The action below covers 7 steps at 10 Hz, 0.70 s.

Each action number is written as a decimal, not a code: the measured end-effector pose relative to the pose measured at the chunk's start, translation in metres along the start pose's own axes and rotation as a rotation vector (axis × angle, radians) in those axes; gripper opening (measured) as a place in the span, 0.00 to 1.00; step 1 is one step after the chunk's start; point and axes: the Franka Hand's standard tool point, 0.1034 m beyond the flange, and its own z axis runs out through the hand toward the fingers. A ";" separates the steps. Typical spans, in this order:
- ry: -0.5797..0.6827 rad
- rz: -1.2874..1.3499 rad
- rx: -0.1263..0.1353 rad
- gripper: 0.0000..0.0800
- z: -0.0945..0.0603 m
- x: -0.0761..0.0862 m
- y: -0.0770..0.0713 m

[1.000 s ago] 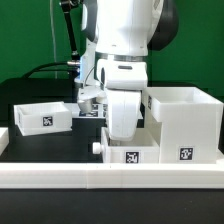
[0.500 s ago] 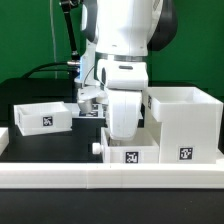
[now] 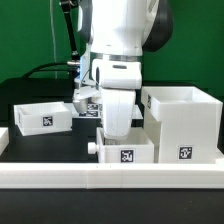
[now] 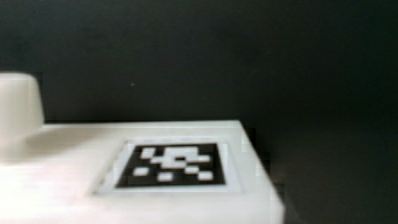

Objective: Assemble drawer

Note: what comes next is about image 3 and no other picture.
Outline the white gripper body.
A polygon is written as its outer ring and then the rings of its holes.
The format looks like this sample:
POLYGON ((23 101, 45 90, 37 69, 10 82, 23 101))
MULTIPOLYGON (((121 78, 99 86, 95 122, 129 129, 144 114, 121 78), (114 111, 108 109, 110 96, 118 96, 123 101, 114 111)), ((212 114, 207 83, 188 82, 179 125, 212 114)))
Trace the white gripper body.
POLYGON ((126 139, 131 128, 136 90, 142 86, 141 63, 94 59, 92 77, 102 98, 102 123, 107 139, 126 139))

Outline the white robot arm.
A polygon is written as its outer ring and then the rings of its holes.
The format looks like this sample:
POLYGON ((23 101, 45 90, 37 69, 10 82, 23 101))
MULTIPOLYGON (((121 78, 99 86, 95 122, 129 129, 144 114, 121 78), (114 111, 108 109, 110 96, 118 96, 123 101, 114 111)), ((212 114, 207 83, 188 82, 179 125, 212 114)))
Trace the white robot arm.
POLYGON ((136 91, 142 86, 141 57, 161 49, 171 38, 169 0, 81 0, 78 32, 86 41, 73 103, 102 105, 107 139, 125 139, 131 128, 136 91))

